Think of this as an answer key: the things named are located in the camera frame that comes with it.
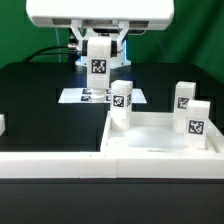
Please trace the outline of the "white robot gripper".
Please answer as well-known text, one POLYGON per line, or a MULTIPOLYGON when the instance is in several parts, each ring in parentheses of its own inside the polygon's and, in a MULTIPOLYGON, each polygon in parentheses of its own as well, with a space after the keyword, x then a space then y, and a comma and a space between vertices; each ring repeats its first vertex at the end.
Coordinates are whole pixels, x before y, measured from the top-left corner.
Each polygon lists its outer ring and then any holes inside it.
POLYGON ((174 0, 26 0, 26 12, 37 27, 71 28, 78 51, 87 55, 82 28, 116 29, 111 56, 123 50, 130 30, 165 30, 174 17, 174 0))

